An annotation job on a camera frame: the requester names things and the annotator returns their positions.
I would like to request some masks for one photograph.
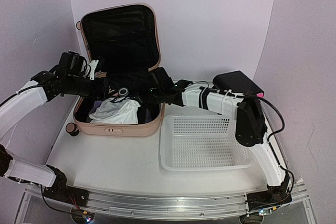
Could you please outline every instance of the white plastic basket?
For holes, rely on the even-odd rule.
[[[237,142],[235,128],[221,115],[168,115],[161,127],[161,165],[172,171],[247,168],[254,159]]]

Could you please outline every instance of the suitcase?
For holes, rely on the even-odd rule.
[[[148,6],[136,4],[98,10],[84,15],[76,26],[81,31],[89,60],[104,60],[96,78],[130,69],[151,71],[160,64],[155,16]],[[157,131],[164,115],[164,104],[161,104],[148,123],[88,123],[86,118],[94,102],[81,98],[74,109],[75,124],[86,134],[149,136]]]

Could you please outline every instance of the white table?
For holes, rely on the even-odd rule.
[[[211,112],[197,108],[166,107],[168,114]],[[216,195],[266,189],[265,176],[255,160],[248,169],[213,172],[169,172],[159,161],[160,130],[149,137],[76,137],[65,131],[70,112],[47,164],[59,168],[68,184],[141,195]]]

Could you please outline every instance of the purple wall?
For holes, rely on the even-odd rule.
[[[254,80],[285,117],[279,139],[318,223],[335,223],[335,56],[335,0],[274,0]]]
[[[0,0],[0,101],[41,70],[57,64],[63,51],[79,51],[70,0]],[[74,102],[56,98],[21,122],[8,149],[44,163]],[[9,134],[1,141],[6,145]],[[13,223],[24,186],[0,178],[0,223]]]
[[[255,74],[273,0],[71,0],[75,21],[94,10],[132,3],[154,9],[161,65],[174,80],[212,80],[236,69],[251,78]]]

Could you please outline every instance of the wire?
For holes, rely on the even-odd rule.
[[[20,179],[20,178],[16,178],[16,177],[7,177],[12,181],[17,182],[18,184],[30,184],[30,181],[24,180],[24,179]]]
[[[80,208],[79,208],[79,207],[77,206],[77,204],[76,204],[76,199],[73,198],[73,196],[70,196],[70,199],[71,199],[73,205],[76,207],[76,209],[77,209],[78,211],[82,212],[82,211],[80,210]]]
[[[293,191],[294,183],[295,183],[295,176],[294,176],[294,173],[293,173],[291,170],[288,170],[288,169],[283,168],[282,165],[280,165],[280,168],[281,168],[282,170],[284,170],[285,172],[290,173],[290,175],[292,176],[292,185],[291,185],[291,187],[290,187],[290,190],[289,190],[289,192],[287,193],[287,196],[281,201],[281,202],[284,202],[284,201],[289,197],[289,195],[292,193],[292,191]]]
[[[84,61],[85,61],[85,65],[87,65],[87,64],[88,64],[88,61],[86,60],[85,57],[83,57],[83,59],[84,59]]]
[[[272,132],[271,134],[268,135],[267,137],[267,141],[269,142],[270,138],[272,136],[274,136],[275,134],[278,134],[280,132],[282,132],[284,129],[285,129],[285,120],[284,118],[282,117],[280,111],[271,103],[269,102],[268,100],[266,100],[265,98],[262,98],[262,97],[258,97],[256,95],[238,95],[237,96],[238,98],[255,98],[255,99],[258,99],[260,101],[263,101],[264,103],[266,103],[267,105],[269,105],[279,116],[280,120],[281,120],[281,123],[282,123],[282,126],[280,129]]]
[[[86,65],[86,66],[90,67],[90,70],[89,70],[88,74],[86,75],[86,78],[88,78],[88,77],[89,77],[89,75],[90,75],[90,73],[91,73],[91,70],[92,70],[92,68],[91,68],[91,66],[90,66],[90,65]]]
[[[42,199],[43,199],[44,203],[47,205],[47,207],[49,207],[49,208],[51,208],[52,210],[57,211],[57,212],[63,212],[63,213],[65,213],[65,214],[69,214],[69,215],[77,215],[77,216],[82,217],[82,215],[76,214],[76,213],[74,213],[74,212],[63,211],[63,210],[54,208],[54,207],[52,207],[51,205],[49,205],[48,202],[46,201],[45,197],[44,197],[44,194],[43,194],[43,187],[42,187],[42,185],[40,185],[40,186],[41,186],[41,195],[42,195]]]
[[[123,102],[124,100],[128,99],[129,97],[115,97],[113,98],[113,100],[111,100],[111,103],[119,103],[119,102]]]
[[[17,93],[12,94],[12,95],[11,95],[10,97],[8,97],[5,101],[3,101],[3,102],[0,104],[0,107],[1,107],[2,105],[4,105],[6,102],[8,102],[11,98],[15,97],[15,96],[17,96]]]
[[[40,88],[40,87],[45,87],[45,86],[49,86],[50,84],[46,84],[46,85],[34,85],[34,86],[30,86],[28,88],[25,88],[25,89],[21,89],[17,92],[17,94],[21,94],[22,92],[25,92],[29,89],[34,89],[34,88]]]
[[[208,87],[207,88],[209,88],[210,87],[210,84],[209,84],[209,82],[207,82],[207,81],[198,81],[198,82],[194,82],[194,83],[192,83],[192,84],[189,84],[186,88],[188,88],[188,87],[190,87],[190,86],[192,86],[192,85],[195,85],[195,84],[198,84],[198,83],[206,83],[207,85],[208,85]]]
[[[88,68],[88,65],[85,65],[84,68],[83,68],[83,71],[80,73],[80,76],[84,76],[85,75],[85,72],[86,72],[87,68]]]

